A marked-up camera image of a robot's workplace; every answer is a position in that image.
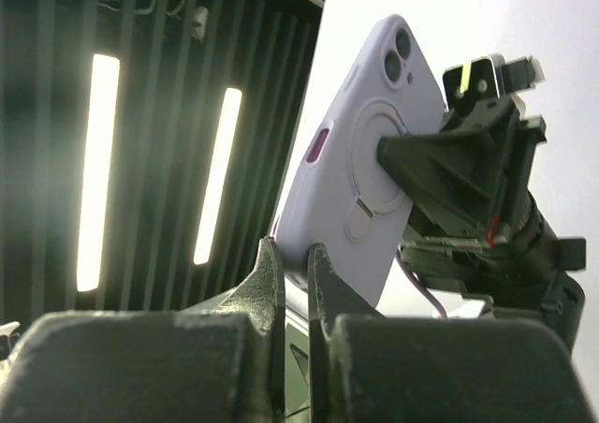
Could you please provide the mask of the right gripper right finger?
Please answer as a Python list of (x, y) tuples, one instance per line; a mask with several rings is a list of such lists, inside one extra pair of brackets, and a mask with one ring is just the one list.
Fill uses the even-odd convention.
[(336, 320), (341, 315), (382, 315), (337, 275), (323, 243), (309, 249), (307, 280), (310, 420), (332, 422), (344, 413), (343, 379), (334, 344)]

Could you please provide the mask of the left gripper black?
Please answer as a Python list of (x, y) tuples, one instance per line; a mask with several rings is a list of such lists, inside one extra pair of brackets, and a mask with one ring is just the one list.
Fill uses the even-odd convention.
[(560, 242), (528, 181), (542, 118), (511, 99), (452, 109), (437, 134), (383, 137), (377, 160), (414, 202), (402, 260), (422, 273), (553, 273)]

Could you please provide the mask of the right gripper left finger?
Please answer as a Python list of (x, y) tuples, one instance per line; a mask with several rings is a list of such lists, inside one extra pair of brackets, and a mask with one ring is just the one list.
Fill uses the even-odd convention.
[(254, 269), (209, 311), (182, 312), (200, 337), (201, 422), (279, 422), (285, 416), (285, 275), (273, 238), (258, 244)]

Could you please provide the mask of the lilac cased phone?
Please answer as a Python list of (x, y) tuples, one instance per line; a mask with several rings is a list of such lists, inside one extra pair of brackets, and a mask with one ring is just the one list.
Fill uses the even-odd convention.
[(407, 21), (391, 14), (363, 43), (301, 160), (274, 232), (283, 262), (307, 282), (325, 244), (336, 273), (377, 305), (412, 200), (376, 159), (382, 137), (434, 134), (445, 103)]

